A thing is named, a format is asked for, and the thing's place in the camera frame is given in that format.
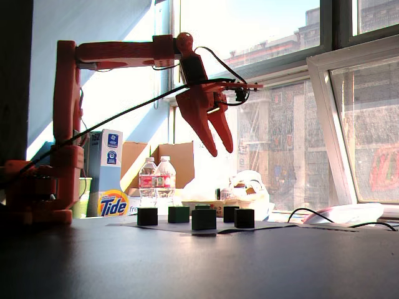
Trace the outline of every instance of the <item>green block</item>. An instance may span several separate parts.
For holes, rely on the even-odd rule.
[[[137,225],[158,225],[158,209],[139,207],[137,209]]]
[[[168,222],[169,223],[190,222],[190,207],[169,207]]]
[[[210,204],[196,204],[195,205],[195,209],[210,209],[211,205]]]
[[[193,230],[215,229],[216,228],[216,210],[215,209],[197,209],[191,212],[191,228]]]
[[[223,207],[223,222],[234,222],[234,210],[239,209],[239,206],[224,206]]]
[[[254,209],[235,209],[234,226],[238,229],[252,229],[255,227]]]

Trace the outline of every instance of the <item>open window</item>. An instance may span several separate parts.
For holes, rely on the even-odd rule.
[[[398,203],[399,36],[307,59],[340,201]]]

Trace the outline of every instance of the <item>green container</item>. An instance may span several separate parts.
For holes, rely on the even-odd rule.
[[[89,202],[91,182],[92,178],[80,178],[80,184],[79,184],[80,199],[71,208],[73,218],[86,218],[87,203]]]

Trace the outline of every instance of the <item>cardboard box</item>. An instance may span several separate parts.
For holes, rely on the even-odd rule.
[[[158,164],[161,156],[170,156],[176,169],[176,187],[183,188],[194,178],[193,143],[149,145],[124,142],[122,132],[103,130],[90,139],[90,176],[92,187],[87,216],[130,215],[140,205],[138,173],[145,158],[152,155]]]
[[[129,196],[138,196],[138,173],[145,158],[154,157],[156,165],[162,156],[169,156],[176,170],[176,188],[184,188],[194,178],[193,142],[176,145],[158,145],[126,141],[122,150],[121,188]]]

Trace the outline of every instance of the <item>bottle label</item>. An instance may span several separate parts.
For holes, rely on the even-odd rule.
[[[176,176],[171,174],[153,176],[152,186],[157,188],[174,188],[176,186]]]
[[[138,187],[139,188],[151,188],[153,176],[139,176]]]

